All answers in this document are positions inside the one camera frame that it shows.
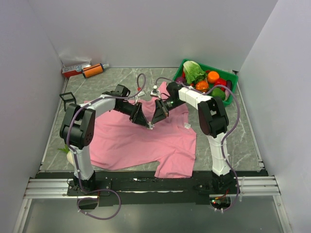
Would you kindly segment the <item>pink t-shirt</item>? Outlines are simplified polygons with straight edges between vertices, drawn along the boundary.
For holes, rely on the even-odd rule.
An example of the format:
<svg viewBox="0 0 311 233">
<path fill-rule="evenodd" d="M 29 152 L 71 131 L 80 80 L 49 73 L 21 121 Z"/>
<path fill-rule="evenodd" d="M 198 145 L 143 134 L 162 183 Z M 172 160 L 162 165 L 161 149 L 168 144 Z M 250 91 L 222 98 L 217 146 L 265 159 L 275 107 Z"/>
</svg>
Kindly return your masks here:
<svg viewBox="0 0 311 233">
<path fill-rule="evenodd" d="M 169 117 L 152 130 L 129 121 L 129 116 L 112 110 L 95 120 L 90 143 L 92 165 L 118 170 L 158 161 L 157 178 L 187 178 L 195 162 L 196 132 L 188 123 L 185 104 L 171 110 Z"/>
</svg>

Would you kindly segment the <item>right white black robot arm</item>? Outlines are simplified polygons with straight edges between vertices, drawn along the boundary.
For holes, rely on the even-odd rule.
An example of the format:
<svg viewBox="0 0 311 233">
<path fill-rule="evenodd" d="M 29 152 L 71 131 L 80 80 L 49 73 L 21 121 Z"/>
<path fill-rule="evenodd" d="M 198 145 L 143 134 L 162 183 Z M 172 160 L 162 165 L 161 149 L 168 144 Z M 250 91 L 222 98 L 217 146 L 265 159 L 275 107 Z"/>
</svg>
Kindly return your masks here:
<svg viewBox="0 0 311 233">
<path fill-rule="evenodd" d="M 229 120 L 220 97 L 210 97 L 196 92 L 193 88 L 171 82 L 166 90 L 166 100 L 155 101 L 155 112 L 151 120 L 154 125 L 169 117 L 169 112 L 185 103 L 198 111 L 201 131 L 207 136 L 212 155 L 212 189 L 216 193 L 230 191 L 234 186 L 234 173 L 228 164 L 225 135 Z"/>
</svg>

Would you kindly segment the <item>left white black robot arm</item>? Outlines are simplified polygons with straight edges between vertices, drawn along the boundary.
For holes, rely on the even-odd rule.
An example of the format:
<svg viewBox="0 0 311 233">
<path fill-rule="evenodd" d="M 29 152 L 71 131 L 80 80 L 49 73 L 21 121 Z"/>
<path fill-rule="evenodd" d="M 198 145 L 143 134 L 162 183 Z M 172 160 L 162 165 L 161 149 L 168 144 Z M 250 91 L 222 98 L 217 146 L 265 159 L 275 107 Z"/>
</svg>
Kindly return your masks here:
<svg viewBox="0 0 311 233">
<path fill-rule="evenodd" d="M 114 91 L 104 92 L 95 100 L 82 105 L 72 103 L 66 109 L 60 137 L 73 157 L 74 185 L 85 195 L 93 194 L 96 189 L 96 175 L 90 160 L 96 118 L 115 110 L 128 115 L 130 122 L 149 128 L 142 103 L 131 104 L 128 102 L 130 98 L 130 90 L 119 84 Z"/>
</svg>

